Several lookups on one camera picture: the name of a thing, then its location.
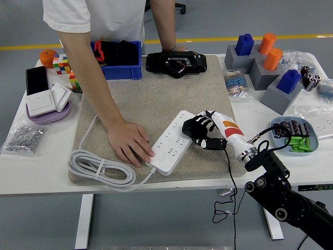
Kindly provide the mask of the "person's right hand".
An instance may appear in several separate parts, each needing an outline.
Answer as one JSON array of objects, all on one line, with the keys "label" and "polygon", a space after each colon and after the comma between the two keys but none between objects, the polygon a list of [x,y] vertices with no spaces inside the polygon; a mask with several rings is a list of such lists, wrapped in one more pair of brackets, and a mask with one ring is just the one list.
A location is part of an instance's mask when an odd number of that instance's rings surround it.
[{"label": "person's right hand", "polygon": [[124,163],[140,168],[139,159],[150,163],[154,157],[148,134],[140,124],[122,120],[111,124],[107,132],[111,147]]}]

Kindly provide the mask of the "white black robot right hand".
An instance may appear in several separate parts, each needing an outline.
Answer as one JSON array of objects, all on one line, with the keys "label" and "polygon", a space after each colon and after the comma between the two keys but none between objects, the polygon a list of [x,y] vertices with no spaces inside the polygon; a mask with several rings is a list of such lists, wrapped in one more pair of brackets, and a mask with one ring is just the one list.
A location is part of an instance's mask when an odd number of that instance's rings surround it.
[{"label": "white black robot right hand", "polygon": [[224,114],[217,111],[204,110],[195,116],[195,120],[201,124],[203,122],[213,122],[221,135],[227,140],[227,145],[234,149],[235,157],[239,162],[247,163],[257,154],[257,148],[248,142],[243,132],[235,121]]}]

